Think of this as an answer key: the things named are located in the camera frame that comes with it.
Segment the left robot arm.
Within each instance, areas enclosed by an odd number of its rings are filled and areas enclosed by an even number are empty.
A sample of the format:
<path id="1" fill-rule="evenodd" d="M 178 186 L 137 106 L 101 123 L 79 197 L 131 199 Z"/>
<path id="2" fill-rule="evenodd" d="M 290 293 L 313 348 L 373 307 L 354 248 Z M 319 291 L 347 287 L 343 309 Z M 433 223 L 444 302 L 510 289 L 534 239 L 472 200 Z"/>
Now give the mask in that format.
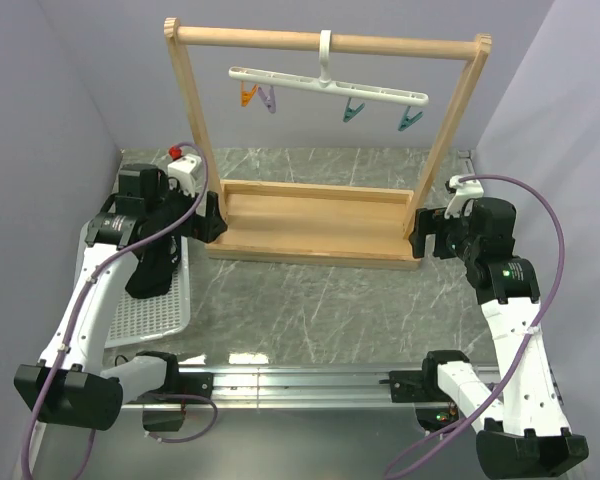
<path id="1" fill-rule="evenodd" d="M 38 361 L 16 371 L 14 386 L 34 420 L 104 431 L 126 403 L 180 394 L 173 354 L 141 352 L 110 369 L 102 357 L 123 295 L 166 294 L 182 239 L 211 243 L 225 232 L 217 194 L 196 188 L 206 177 L 204 160 L 193 154 L 166 169 L 134 164 L 120 171 L 117 192 L 88 224 L 82 270 L 59 327 Z"/>

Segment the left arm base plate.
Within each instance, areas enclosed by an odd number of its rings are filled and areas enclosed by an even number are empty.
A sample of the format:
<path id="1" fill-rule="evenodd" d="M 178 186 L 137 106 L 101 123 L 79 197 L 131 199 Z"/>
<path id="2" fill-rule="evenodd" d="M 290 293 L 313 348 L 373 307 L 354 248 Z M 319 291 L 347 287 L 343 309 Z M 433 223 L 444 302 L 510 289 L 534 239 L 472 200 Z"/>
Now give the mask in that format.
<path id="1" fill-rule="evenodd" d="M 210 399 L 214 388 L 214 374 L 209 372 L 180 371 L 171 394 L 195 395 Z"/>

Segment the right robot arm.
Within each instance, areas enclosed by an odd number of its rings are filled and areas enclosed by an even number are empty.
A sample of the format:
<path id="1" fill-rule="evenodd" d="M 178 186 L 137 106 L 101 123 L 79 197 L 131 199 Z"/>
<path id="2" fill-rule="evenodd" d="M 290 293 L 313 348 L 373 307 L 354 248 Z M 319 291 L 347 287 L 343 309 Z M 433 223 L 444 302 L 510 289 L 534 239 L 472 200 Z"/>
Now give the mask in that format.
<path id="1" fill-rule="evenodd" d="M 476 433 L 476 453 L 489 479 L 557 478 L 589 456 L 572 432 L 551 375 L 537 316 L 544 311 L 532 264 L 514 253 L 515 207 L 502 199 L 467 200 L 454 214 L 417 211 L 409 236 L 421 257 L 427 236 L 433 255 L 462 261 L 496 351 L 500 381 L 488 387 L 460 352 L 431 352 L 422 391 L 449 396 L 462 420 L 456 431 Z"/>

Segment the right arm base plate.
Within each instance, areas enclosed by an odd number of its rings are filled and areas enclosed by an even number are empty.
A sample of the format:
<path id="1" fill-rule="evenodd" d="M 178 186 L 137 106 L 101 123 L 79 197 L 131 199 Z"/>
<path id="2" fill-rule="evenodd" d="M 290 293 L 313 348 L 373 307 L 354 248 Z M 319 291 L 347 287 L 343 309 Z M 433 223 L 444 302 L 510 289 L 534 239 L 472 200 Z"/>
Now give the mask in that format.
<path id="1" fill-rule="evenodd" d="M 392 403 L 425 403 L 431 400 L 421 370 L 392 370 L 386 378 L 379 380 L 379 384 L 389 389 Z"/>

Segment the orange clothespin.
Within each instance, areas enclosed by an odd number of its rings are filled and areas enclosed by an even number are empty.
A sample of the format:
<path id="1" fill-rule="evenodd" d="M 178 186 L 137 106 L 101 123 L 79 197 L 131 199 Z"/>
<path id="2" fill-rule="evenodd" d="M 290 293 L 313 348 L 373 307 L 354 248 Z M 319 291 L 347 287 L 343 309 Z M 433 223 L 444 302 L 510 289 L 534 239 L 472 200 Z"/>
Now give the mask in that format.
<path id="1" fill-rule="evenodd" d="M 259 90 L 258 85 L 253 85 L 251 88 L 246 88 L 244 83 L 240 84 L 240 104 L 242 107 L 247 107 L 253 97 Z"/>

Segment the white plastic hanger bar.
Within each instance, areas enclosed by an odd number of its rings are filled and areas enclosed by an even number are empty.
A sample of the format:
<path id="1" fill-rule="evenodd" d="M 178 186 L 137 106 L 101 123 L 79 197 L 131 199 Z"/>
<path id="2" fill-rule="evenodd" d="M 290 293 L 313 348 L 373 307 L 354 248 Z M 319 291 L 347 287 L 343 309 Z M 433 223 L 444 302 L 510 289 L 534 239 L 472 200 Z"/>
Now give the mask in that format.
<path id="1" fill-rule="evenodd" d="M 231 67 L 228 75 L 233 80 L 258 85 L 283 87 L 404 106 L 425 107 L 428 105 L 429 97 L 425 93 L 334 80 L 329 71 L 331 46 L 331 31 L 322 30 L 319 40 L 320 76 L 317 78 L 238 66 Z"/>

